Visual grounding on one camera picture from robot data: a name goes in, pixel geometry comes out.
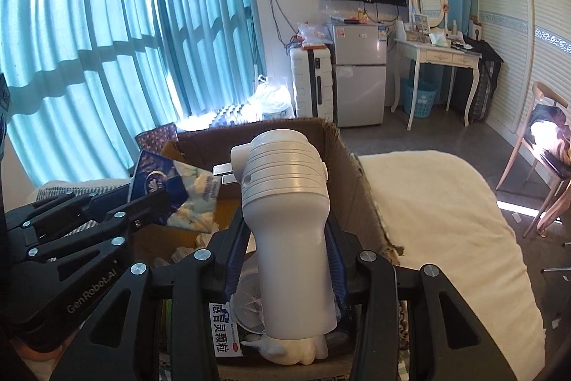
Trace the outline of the pack of water bottles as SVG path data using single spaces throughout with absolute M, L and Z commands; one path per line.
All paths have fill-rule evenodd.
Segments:
M 228 105 L 220 109 L 209 127 L 229 127 L 243 125 L 249 122 L 248 108 L 246 104 Z

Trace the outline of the green white medicine box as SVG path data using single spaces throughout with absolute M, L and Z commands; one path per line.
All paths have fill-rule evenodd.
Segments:
M 209 303 L 211 333 L 216 358 L 242 357 L 238 326 L 229 304 Z

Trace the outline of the white bear toy blue star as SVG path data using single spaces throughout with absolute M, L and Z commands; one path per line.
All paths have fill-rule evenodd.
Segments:
M 256 340 L 245 340 L 242 345 L 257 350 L 262 358 L 280 366 L 308 366 L 314 361 L 326 359 L 329 355 L 325 336 L 277 340 L 264 335 Z

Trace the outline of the large water jug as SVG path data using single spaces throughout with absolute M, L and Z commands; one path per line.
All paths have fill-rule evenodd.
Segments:
M 248 104 L 262 120 L 292 119 L 295 117 L 287 83 L 280 78 L 260 75 L 256 90 Z

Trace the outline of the teal window curtain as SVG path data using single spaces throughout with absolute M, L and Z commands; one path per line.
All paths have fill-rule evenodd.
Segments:
M 8 135 L 35 186 L 119 178 L 136 137 L 254 93 L 256 0 L 1 0 Z

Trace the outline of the wooden chair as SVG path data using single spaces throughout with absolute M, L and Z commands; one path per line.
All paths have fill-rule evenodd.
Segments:
M 532 230 L 538 231 L 537 227 L 540 223 L 541 217 L 544 216 L 545 212 L 548 210 L 549 206 L 556 200 L 556 195 L 559 193 L 559 190 L 563 188 L 565 183 L 570 181 L 570 177 L 563 174 L 563 170 L 556 168 L 547 158 L 546 154 L 542 151 L 538 151 L 534 148 L 534 145 L 529 142 L 526 138 L 526 129 L 529 125 L 529 121 L 531 119 L 531 114 L 533 109 L 536 107 L 537 104 L 542 104 L 544 101 L 551 101 L 553 106 L 560 106 L 562 108 L 568 108 L 568 101 L 559 94 L 556 93 L 553 89 L 551 89 L 547 84 L 541 81 L 535 81 L 531 87 L 532 98 L 529 104 L 529 109 L 526 111 L 526 116 L 522 118 L 521 124 L 519 125 L 517 131 L 517 139 L 512 150 L 512 153 L 507 161 L 506 167 L 504 168 L 499 181 L 495 187 L 496 190 L 499 190 L 500 187 L 503 185 L 505 180 L 507 179 L 510 171 L 512 170 L 513 165 L 517 157 L 520 154 L 520 150 L 522 147 L 526 148 L 529 153 L 532 155 L 533 162 L 531 164 L 531 169 L 529 171 L 529 175 L 527 175 L 526 180 L 529 180 L 529 177 L 535 171 L 537 164 L 540 164 L 542 167 L 546 168 L 548 172 L 553 176 L 555 183 L 552 187 L 550 187 L 549 193 L 545 200 L 543 201 L 540 209 L 535 214 L 532 222 L 526 228 L 526 231 L 522 234 L 524 238 Z

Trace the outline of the white lace cloth bundle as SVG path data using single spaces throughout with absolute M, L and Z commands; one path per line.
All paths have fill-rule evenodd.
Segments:
M 213 233 L 200 233 L 194 242 L 194 247 L 177 247 L 173 253 L 170 255 L 170 260 L 165 260 L 161 257 L 154 259 L 154 267 L 160 268 L 168 266 L 170 264 L 176 264 L 181 262 L 184 258 L 191 255 L 197 250 L 206 249 L 214 236 Z

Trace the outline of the cream fuzzy blanket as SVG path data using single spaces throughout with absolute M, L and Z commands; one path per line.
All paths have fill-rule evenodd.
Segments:
M 545 366 L 541 312 L 513 229 L 483 176 L 460 157 L 406 151 L 359 159 L 401 266 L 435 264 L 520 380 Z

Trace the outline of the blue laundry basket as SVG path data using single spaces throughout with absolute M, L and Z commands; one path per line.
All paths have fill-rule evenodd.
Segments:
M 403 104 L 405 114 L 409 115 L 412 108 L 413 81 L 411 79 L 402 78 L 400 85 L 401 103 Z M 430 116 L 437 92 L 438 88 L 436 87 L 435 82 L 425 80 L 419 81 L 414 108 L 415 118 L 426 119 Z

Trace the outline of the clear cotton swab cup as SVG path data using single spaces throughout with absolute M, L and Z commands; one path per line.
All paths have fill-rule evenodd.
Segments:
M 257 265 L 242 271 L 236 291 L 231 296 L 230 309 L 235 321 L 244 330 L 255 335 L 265 333 Z

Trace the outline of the white suitcase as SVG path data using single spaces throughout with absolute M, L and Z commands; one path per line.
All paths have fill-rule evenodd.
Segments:
M 299 118 L 334 121 L 334 86 L 331 52 L 326 48 L 289 51 L 295 113 Z

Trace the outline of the blue white tissue pack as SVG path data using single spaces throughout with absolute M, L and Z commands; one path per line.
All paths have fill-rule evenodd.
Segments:
M 130 184 L 129 201 L 164 190 L 168 207 L 157 223 L 198 233 L 213 233 L 221 187 L 220 176 L 159 154 L 142 150 Z

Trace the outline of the patterned dark bag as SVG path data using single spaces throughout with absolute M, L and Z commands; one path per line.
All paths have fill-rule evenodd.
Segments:
M 161 154 L 167 142 L 178 140 L 178 130 L 176 124 L 168 123 L 149 131 L 143 131 L 135 137 L 135 140 L 140 150 Z

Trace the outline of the silver mini fridge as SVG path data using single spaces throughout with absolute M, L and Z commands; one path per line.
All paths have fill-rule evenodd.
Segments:
M 377 24 L 333 23 L 333 72 L 339 127 L 383 123 L 387 76 L 387 38 Z

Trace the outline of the brown cardboard box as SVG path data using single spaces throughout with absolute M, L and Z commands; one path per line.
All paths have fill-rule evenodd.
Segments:
M 327 166 L 331 210 L 341 229 L 356 235 L 364 249 L 396 264 L 397 254 L 388 244 L 361 167 L 331 123 L 317 118 L 288 119 L 184 132 L 177 141 L 163 144 L 160 154 L 211 170 L 230 160 L 232 147 L 274 129 L 292 129 L 306 135 Z M 330 350 L 327 359 L 309 366 L 277 366 L 257 355 L 227 358 L 220 360 L 218 369 L 223 380 L 348 380 L 353 351 L 354 344 L 350 342 Z

